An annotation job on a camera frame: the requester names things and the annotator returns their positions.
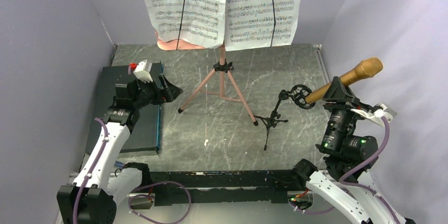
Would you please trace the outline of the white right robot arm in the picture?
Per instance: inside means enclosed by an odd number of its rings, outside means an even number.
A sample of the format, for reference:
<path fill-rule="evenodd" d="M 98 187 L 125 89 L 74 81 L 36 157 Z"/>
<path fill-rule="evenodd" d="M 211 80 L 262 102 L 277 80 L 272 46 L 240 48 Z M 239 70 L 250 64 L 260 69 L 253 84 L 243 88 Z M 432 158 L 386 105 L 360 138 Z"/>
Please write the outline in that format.
<path fill-rule="evenodd" d="M 321 196 L 350 223 L 414 223 L 391 206 L 369 172 L 389 142 L 390 122 L 396 113 L 381 102 L 362 103 L 339 77 L 333 78 L 323 101 L 330 118 L 316 148 L 325 155 L 326 168 L 321 171 L 301 159 L 291 170 L 293 187 Z M 354 134 L 359 120 L 384 128 L 381 144 L 373 136 Z"/>

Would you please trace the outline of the black microphone tripod stand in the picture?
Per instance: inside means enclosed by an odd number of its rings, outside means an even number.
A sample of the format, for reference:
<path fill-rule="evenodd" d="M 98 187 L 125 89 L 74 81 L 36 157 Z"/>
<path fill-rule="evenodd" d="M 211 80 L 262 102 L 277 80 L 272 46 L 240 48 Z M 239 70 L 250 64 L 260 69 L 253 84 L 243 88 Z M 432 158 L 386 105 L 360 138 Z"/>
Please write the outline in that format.
<path fill-rule="evenodd" d="M 291 90 L 281 90 L 278 94 L 278 100 L 271 111 L 269 117 L 254 116 L 256 119 L 260 119 L 266 128 L 266 140 L 264 150 L 267 150 L 267 143 L 269 138 L 269 132 L 271 128 L 275 128 L 278 123 L 288 123 L 288 119 L 280 119 L 281 114 L 278 112 L 278 108 L 282 101 L 292 100 L 294 104 L 302 109 L 311 109 L 315 104 L 310 104 L 305 101 L 305 98 L 311 94 L 312 90 L 306 85 L 298 84 L 291 88 Z"/>

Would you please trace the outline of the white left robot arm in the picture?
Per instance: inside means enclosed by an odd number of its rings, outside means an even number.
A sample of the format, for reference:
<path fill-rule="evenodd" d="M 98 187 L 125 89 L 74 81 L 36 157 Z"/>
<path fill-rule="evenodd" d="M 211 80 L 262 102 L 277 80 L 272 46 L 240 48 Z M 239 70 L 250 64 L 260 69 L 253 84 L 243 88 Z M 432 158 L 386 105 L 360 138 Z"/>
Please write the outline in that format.
<path fill-rule="evenodd" d="M 57 202 L 63 223 L 113 223 L 117 207 L 136 189 L 147 191 L 152 185 L 150 168 L 144 163 L 126 163 L 121 172 L 110 173 L 118 155 L 139 119 L 139 111 L 147 105 L 173 102 L 183 93 L 163 74 L 157 84 L 150 77 L 115 85 L 113 104 L 103 118 L 97 143 L 85 166 L 70 185 L 63 185 Z"/>

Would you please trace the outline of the gold microphone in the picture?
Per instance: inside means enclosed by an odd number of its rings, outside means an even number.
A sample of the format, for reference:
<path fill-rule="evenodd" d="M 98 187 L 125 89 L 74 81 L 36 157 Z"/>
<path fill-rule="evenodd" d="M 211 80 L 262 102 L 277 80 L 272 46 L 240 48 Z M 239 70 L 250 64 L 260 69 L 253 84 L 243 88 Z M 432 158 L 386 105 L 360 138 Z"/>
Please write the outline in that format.
<path fill-rule="evenodd" d="M 376 74 L 378 74 L 383 69 L 383 64 L 377 57 L 368 58 L 360 61 L 353 69 L 341 75 L 340 81 L 344 86 L 349 86 L 355 82 L 358 82 L 363 79 L 372 78 Z M 308 104 L 313 102 L 317 102 L 322 99 L 324 94 L 330 88 L 330 83 L 318 88 L 317 90 L 311 92 L 306 98 L 305 101 Z"/>

